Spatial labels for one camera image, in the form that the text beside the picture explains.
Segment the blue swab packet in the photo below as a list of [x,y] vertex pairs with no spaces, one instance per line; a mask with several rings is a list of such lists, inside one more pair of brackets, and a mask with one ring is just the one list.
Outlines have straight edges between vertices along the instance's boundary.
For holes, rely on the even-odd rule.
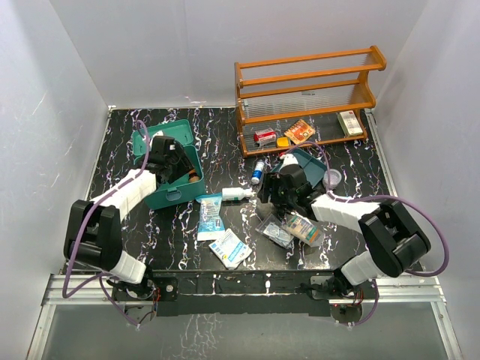
[[222,195],[221,193],[204,194],[198,196],[196,201],[200,204],[197,240],[199,242],[216,241],[225,233],[220,216]]

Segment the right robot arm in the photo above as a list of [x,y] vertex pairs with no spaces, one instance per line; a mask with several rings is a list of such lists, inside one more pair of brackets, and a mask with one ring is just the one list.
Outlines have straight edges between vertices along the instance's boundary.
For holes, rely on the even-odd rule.
[[322,284],[311,285],[316,292],[352,297],[368,280],[400,276],[431,249],[430,240],[400,201],[354,202],[317,193],[289,154],[278,171],[264,175],[259,200],[286,215],[286,231],[309,245],[320,238],[317,222],[336,224],[363,237],[367,249]]

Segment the blue white bandage roll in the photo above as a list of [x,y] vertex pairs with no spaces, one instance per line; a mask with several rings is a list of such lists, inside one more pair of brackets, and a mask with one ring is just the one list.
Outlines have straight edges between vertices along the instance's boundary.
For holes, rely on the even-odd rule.
[[265,168],[265,162],[263,160],[258,160],[253,169],[253,173],[250,179],[252,185],[258,185],[263,176],[263,170]]

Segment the white spray bottle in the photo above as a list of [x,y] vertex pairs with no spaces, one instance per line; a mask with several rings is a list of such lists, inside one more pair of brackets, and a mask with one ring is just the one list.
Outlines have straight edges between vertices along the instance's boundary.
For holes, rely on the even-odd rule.
[[240,201],[251,198],[255,192],[251,188],[225,187],[221,191],[223,201]]

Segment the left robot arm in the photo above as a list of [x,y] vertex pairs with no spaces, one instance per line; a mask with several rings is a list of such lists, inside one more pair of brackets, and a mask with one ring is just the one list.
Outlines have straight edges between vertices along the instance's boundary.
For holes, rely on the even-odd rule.
[[104,194],[77,200],[70,208],[64,257],[67,270],[75,263],[101,270],[128,283],[138,299],[147,299],[155,281],[146,264],[123,249],[122,221],[161,185],[171,184],[194,170],[187,148],[170,136],[155,136],[148,151],[127,175]]

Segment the brown medicine bottle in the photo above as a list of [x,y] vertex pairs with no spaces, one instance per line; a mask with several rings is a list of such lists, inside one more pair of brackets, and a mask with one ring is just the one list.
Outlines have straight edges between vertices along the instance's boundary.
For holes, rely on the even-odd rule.
[[194,169],[192,169],[192,170],[188,173],[188,182],[189,182],[189,183],[199,182],[200,180],[201,180],[200,175],[199,175]]

